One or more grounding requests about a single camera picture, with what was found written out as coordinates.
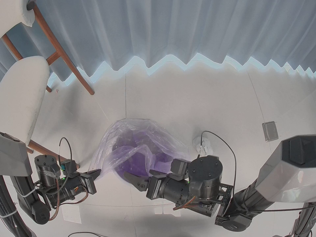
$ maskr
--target trash bag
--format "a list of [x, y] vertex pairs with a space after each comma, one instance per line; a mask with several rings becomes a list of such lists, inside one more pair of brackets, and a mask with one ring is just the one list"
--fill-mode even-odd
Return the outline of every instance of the trash bag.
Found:
[[149, 170], [169, 173], [173, 159], [189, 160], [189, 149], [150, 119], [122, 119], [113, 123], [101, 139], [89, 170], [151, 176]]

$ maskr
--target white tile floor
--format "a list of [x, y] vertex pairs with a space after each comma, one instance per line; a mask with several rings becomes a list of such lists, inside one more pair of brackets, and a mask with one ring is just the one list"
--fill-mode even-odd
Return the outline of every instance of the white tile floor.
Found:
[[[248, 66], [238, 72], [231, 65], [213, 69], [197, 62], [187, 71], [173, 62], [151, 76], [134, 65], [126, 76], [104, 73], [94, 83], [90, 96], [74, 80], [65, 86], [59, 80], [52, 93], [45, 93], [32, 139], [58, 152], [62, 136], [69, 139], [80, 171], [86, 171], [106, 129], [116, 120], [151, 118], [197, 152], [192, 140], [202, 130], [222, 136], [237, 157], [236, 189], [252, 183], [260, 167], [282, 139], [296, 134], [316, 133], [316, 79], [302, 77], [296, 71], [259, 71]], [[262, 123], [276, 121], [279, 140], [266, 143]], [[232, 184], [234, 159], [226, 146], [206, 135], [214, 154], [220, 157], [222, 181]], [[34, 168], [34, 156], [29, 155]], [[61, 155], [68, 156], [66, 144]], [[5, 178], [14, 200], [16, 195]], [[96, 182], [97, 194], [79, 205], [81, 224], [64, 221], [62, 212], [44, 226], [35, 224], [19, 207], [26, 224], [40, 236], [67, 236], [75, 231], [93, 231], [108, 237], [165, 236], [266, 236], [287, 235], [298, 212], [262, 213], [244, 232], [233, 233], [214, 225], [208, 218], [189, 210], [172, 211], [167, 200], [149, 200], [145, 193], [123, 183], [113, 173]], [[294, 208], [300, 204], [274, 204], [274, 208]], [[0, 224], [1, 236], [9, 236]]]

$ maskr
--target transparent plastic bag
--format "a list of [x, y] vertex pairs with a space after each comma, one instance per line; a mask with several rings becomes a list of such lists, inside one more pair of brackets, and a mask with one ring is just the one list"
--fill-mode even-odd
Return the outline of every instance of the transparent plastic bag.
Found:
[[169, 173], [173, 159], [189, 160], [188, 147], [150, 119], [122, 119], [105, 132], [89, 170], [101, 169], [101, 178], [115, 171], [151, 176], [150, 169]]

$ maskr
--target white seat cushion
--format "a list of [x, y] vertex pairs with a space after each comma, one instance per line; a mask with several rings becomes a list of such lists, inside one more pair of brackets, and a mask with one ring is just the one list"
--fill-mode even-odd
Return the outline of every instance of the white seat cushion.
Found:
[[42, 56], [12, 65], [0, 82], [0, 132], [29, 144], [48, 78], [49, 66]]
[[33, 25], [34, 11], [26, 9], [27, 3], [28, 0], [0, 0], [0, 38], [20, 22]]

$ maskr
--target chair backrest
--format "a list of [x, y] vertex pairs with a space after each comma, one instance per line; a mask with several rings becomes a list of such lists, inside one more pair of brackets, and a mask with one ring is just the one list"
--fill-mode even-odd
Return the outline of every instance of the chair backrest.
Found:
[[28, 0], [0, 0], [0, 38], [13, 26], [22, 22], [32, 26], [35, 20], [33, 10], [27, 10]]
[[49, 66], [42, 56], [14, 63], [0, 82], [0, 132], [29, 144], [42, 105]]

